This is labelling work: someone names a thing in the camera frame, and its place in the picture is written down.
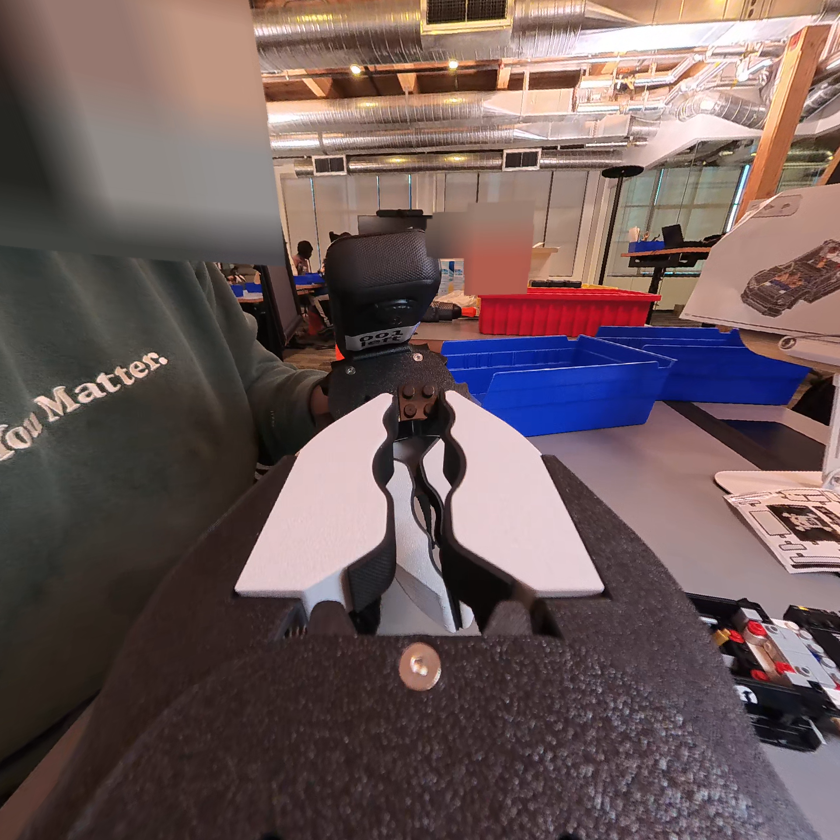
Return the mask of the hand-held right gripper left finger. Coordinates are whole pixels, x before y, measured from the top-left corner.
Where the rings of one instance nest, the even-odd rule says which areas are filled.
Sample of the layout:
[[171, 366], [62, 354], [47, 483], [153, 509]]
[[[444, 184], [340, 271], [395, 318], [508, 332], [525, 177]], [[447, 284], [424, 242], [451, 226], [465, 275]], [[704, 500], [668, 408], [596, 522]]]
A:
[[357, 632], [377, 635], [396, 575], [397, 407], [380, 394], [328, 425], [297, 453], [235, 583], [248, 598], [297, 601], [306, 617], [333, 603]]

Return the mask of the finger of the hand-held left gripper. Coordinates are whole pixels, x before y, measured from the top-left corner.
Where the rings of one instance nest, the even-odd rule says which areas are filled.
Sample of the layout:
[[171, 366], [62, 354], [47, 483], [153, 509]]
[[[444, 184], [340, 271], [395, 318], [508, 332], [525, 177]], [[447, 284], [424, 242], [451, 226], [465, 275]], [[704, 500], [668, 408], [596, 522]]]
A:
[[[427, 500], [429, 507], [429, 528], [433, 541], [433, 563], [437, 572], [443, 575], [443, 514], [445, 501], [451, 485], [444, 473], [445, 443], [442, 438], [432, 440], [419, 459], [418, 491]], [[455, 630], [466, 630], [474, 622], [474, 616], [467, 605], [457, 601], [446, 584], [444, 591], [448, 598], [449, 611], [455, 622]]]
[[415, 510], [415, 487], [409, 469], [394, 469], [392, 501], [395, 523], [395, 578], [413, 603], [445, 631], [455, 631], [455, 617], [443, 575], [433, 559], [433, 543]]

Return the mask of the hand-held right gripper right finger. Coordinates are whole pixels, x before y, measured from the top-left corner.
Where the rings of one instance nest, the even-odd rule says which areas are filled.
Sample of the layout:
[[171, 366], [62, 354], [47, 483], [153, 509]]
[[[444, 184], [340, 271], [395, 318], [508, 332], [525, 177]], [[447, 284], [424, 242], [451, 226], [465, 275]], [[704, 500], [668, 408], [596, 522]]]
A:
[[498, 606], [600, 597], [605, 584], [540, 451], [458, 392], [441, 395], [444, 582], [482, 633]]

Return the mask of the black lego wheel arch piece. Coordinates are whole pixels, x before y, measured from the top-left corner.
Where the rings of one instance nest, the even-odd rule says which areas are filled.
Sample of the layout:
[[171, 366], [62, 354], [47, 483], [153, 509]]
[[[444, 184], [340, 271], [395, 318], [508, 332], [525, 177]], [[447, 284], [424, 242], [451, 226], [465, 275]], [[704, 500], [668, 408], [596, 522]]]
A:
[[439, 394], [439, 386], [432, 383], [404, 383], [399, 386], [397, 440], [441, 436]]

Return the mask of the lego car model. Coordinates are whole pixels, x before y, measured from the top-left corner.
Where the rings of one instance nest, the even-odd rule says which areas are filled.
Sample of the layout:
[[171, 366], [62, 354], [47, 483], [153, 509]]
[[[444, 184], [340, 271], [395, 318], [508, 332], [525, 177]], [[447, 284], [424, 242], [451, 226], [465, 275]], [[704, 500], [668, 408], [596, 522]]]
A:
[[839, 720], [838, 612], [687, 594], [733, 678], [759, 740], [813, 753]]

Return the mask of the lego sticker sheet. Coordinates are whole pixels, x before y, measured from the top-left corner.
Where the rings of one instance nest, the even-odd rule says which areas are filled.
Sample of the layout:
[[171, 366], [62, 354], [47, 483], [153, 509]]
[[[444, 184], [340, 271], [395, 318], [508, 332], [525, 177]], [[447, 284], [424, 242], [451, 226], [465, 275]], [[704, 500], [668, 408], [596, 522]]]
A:
[[726, 501], [789, 574], [839, 574], [838, 492], [797, 487]]

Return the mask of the lego instruction booklet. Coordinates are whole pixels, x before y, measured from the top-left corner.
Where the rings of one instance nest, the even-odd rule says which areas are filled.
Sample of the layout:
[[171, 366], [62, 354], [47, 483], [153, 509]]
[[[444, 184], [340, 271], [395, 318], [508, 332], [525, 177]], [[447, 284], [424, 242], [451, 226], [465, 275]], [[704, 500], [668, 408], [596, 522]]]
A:
[[839, 333], [839, 184], [786, 191], [712, 248], [681, 318], [792, 337]]

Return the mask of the black standing board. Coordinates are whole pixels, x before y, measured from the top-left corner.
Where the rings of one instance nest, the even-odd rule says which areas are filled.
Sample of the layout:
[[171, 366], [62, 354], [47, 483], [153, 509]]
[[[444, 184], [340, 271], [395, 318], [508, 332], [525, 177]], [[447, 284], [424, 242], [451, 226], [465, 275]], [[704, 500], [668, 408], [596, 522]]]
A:
[[297, 288], [288, 263], [278, 266], [257, 265], [262, 303], [259, 305], [258, 340], [278, 358], [302, 326]]

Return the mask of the blue plastic bin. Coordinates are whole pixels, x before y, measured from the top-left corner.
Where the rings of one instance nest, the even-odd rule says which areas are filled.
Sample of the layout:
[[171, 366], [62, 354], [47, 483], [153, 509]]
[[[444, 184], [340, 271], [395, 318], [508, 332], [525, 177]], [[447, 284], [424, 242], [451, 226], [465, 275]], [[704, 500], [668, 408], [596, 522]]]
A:
[[450, 374], [525, 437], [643, 425], [675, 361], [581, 336], [443, 343]]
[[751, 351], [738, 330], [600, 327], [596, 337], [673, 360], [662, 402], [786, 406], [809, 372]]

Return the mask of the red plastic bin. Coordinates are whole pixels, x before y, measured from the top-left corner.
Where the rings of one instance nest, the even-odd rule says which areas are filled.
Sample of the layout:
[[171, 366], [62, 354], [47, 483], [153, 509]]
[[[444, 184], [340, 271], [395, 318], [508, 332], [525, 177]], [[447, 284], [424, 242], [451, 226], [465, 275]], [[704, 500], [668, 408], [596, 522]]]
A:
[[602, 327], [644, 326], [659, 295], [611, 287], [530, 289], [480, 299], [484, 335], [593, 337]]

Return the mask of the person's green sweatshirt torso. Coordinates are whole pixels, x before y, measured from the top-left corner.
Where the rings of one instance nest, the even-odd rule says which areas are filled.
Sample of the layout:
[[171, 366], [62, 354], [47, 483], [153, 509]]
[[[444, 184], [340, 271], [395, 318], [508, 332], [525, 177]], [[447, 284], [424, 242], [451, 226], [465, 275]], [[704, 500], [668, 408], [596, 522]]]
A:
[[261, 464], [215, 264], [3, 246], [1, 281], [5, 799]]

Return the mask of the white booklet stand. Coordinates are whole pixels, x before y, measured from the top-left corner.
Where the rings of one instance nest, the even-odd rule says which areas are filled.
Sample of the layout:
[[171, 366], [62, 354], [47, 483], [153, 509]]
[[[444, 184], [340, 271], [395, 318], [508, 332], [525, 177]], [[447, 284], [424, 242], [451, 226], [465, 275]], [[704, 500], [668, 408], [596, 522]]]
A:
[[838, 334], [775, 334], [739, 329], [740, 338], [751, 351], [779, 361], [804, 362], [833, 374], [835, 394], [829, 435], [821, 473], [800, 470], [730, 470], [714, 476], [716, 484], [729, 494], [762, 491], [821, 489], [839, 491], [839, 337]]

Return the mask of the black floor lamp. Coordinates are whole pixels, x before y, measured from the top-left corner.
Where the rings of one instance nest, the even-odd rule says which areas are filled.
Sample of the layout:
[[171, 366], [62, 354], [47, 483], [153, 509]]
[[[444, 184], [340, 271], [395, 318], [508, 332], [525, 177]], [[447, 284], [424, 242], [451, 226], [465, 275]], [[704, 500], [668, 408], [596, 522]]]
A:
[[602, 170], [602, 177], [614, 185], [611, 211], [603, 239], [602, 258], [597, 277], [597, 285], [604, 286], [606, 271], [610, 264], [610, 254], [613, 245], [613, 235], [616, 226], [618, 210], [621, 203], [623, 186], [626, 181], [634, 179], [645, 172], [645, 168], [638, 164], [617, 164]]

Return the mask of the background desk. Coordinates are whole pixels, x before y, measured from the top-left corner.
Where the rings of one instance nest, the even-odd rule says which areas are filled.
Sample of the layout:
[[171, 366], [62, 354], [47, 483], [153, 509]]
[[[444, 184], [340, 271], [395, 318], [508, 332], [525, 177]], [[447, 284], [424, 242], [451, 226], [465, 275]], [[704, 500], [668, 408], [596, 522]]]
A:
[[687, 241], [679, 224], [669, 225], [663, 228], [660, 238], [630, 242], [622, 257], [627, 258], [631, 268], [653, 271], [647, 293], [657, 296], [667, 271], [696, 268], [697, 263], [708, 258], [712, 246], [722, 236], [713, 234], [701, 240]]

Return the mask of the wooden post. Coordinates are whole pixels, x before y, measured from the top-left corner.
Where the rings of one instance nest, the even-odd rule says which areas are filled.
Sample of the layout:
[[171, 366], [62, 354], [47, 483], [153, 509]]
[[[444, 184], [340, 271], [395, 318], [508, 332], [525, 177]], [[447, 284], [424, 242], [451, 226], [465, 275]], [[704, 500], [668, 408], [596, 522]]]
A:
[[777, 193], [784, 162], [831, 28], [829, 24], [809, 25], [788, 42], [759, 146], [738, 206], [737, 223], [751, 203], [761, 202]]

